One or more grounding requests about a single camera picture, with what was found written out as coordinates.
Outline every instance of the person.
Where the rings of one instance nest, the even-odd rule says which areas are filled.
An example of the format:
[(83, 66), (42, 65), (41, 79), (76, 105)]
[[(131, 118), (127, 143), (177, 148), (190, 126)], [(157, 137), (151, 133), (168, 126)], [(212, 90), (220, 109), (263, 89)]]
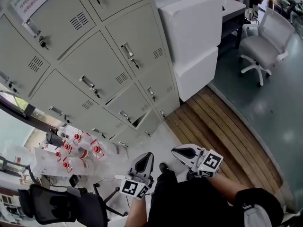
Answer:
[(145, 197), (134, 198), (125, 227), (244, 227), (243, 207), (255, 204), (266, 211), (272, 227), (281, 224), (280, 203), (263, 189), (248, 188), (220, 174), (213, 178), (187, 174), (187, 181), (178, 183), (165, 163), (160, 170), (148, 221)]

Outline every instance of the white office chair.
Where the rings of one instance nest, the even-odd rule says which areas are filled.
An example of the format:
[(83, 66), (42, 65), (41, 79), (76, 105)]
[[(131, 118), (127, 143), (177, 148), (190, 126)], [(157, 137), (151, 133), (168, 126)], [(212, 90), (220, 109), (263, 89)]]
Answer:
[[(258, 27), (257, 36), (247, 37), (250, 27)], [(241, 70), (240, 76), (250, 69), (256, 69), (259, 75), (258, 87), (263, 86), (262, 70), (266, 76), (271, 76), (269, 68), (282, 62), (288, 55), (286, 47), (294, 33), (294, 27), (280, 14), (267, 8), (260, 25), (243, 25), (246, 38), (240, 43), (243, 58), (251, 65)]]

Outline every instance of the locker vent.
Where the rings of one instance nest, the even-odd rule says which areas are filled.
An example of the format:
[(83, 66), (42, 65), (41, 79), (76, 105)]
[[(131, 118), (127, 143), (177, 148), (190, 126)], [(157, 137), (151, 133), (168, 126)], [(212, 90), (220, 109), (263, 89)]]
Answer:
[(116, 80), (119, 84), (123, 83), (127, 79), (128, 79), (128, 77), (124, 72), (120, 76), (116, 77)]
[(84, 107), (85, 109), (89, 109), (90, 107), (92, 107), (94, 104), (91, 102), (91, 101), (89, 101), (89, 100), (87, 100), (84, 104), (82, 104), (82, 107)]
[(166, 89), (166, 92), (170, 92), (172, 90), (172, 86), (170, 86), (170, 87), (168, 87), (167, 89)]
[(86, 16), (82, 13), (78, 14), (76, 17), (74, 17), (71, 20), (71, 25), (76, 29), (80, 29), (83, 25), (85, 25), (86, 23), (88, 23), (88, 19), (86, 18)]
[(119, 124), (117, 124), (117, 125), (116, 125), (116, 128), (118, 128), (118, 129), (119, 129), (121, 126), (123, 126), (123, 123), (119, 123)]
[(43, 61), (40, 60), (38, 57), (35, 56), (32, 59), (32, 61), (29, 63), (28, 67), (30, 69), (32, 69), (34, 72), (37, 72), (42, 65), (43, 65)]
[(153, 52), (153, 56), (155, 57), (155, 59), (157, 59), (158, 57), (163, 55), (163, 50), (162, 48), (157, 49), (156, 51)]
[(141, 110), (144, 112), (146, 109), (148, 109), (148, 105), (144, 105), (144, 107), (141, 108)]

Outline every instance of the white storage box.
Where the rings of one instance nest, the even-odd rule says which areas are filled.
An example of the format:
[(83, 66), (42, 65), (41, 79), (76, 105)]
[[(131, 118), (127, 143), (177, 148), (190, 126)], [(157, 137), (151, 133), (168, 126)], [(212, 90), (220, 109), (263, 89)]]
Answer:
[(183, 101), (188, 100), (214, 79), (217, 58), (218, 47), (214, 47), (196, 60), (183, 66), (174, 67), (179, 97)]
[(174, 65), (187, 64), (220, 44), (220, 0), (181, 0), (159, 12)]

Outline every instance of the wooden floor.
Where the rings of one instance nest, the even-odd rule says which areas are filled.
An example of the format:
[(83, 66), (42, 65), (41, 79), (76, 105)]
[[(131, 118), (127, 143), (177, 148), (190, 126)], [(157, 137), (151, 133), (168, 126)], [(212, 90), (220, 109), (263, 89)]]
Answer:
[(248, 187), (276, 193), (282, 179), (244, 123), (208, 87), (171, 113), (167, 124), (182, 144), (194, 143), (224, 157), (221, 173)]

